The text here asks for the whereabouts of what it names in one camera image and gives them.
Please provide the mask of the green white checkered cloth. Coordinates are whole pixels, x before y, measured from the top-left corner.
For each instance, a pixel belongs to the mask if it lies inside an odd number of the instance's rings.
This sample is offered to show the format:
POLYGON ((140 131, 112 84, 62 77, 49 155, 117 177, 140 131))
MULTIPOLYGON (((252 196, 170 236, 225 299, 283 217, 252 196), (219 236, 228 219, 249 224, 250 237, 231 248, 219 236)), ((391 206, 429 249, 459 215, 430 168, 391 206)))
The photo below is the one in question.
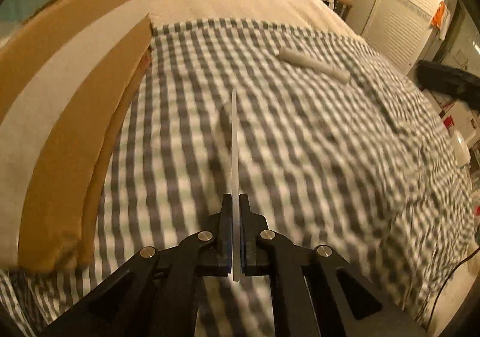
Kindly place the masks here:
POLYGON ((1 273, 1 305, 27 336, 135 252, 177 245, 230 185, 295 244, 333 247, 416 322, 474 232, 471 183, 431 103, 363 40, 284 24, 203 19, 154 30, 153 61, 109 162, 89 268, 1 273), (278 59, 340 67, 347 84, 278 59))

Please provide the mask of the grey cylindrical stick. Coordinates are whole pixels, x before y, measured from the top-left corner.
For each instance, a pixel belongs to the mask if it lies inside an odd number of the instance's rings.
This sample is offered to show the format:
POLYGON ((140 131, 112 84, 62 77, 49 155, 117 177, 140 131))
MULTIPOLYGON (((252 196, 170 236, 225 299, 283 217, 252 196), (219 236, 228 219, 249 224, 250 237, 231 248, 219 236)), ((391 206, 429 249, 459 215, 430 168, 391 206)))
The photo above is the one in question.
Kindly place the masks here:
POLYGON ((316 60, 290 48, 281 47, 278 50, 278 59, 287 62, 296 67, 304 67, 312 69, 316 73, 323 73, 327 76, 335 78, 341 84, 347 84, 350 80, 350 73, 340 67, 332 64, 316 60))

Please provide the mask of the brown cardboard box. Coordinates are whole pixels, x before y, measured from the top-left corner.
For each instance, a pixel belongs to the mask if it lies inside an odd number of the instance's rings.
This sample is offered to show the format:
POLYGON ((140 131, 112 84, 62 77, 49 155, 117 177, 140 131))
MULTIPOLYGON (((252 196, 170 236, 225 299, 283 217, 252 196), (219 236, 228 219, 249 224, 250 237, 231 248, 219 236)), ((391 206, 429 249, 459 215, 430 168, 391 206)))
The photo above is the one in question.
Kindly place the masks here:
POLYGON ((150 64, 147 0, 50 0, 1 48, 1 266, 87 266, 106 171, 150 64))

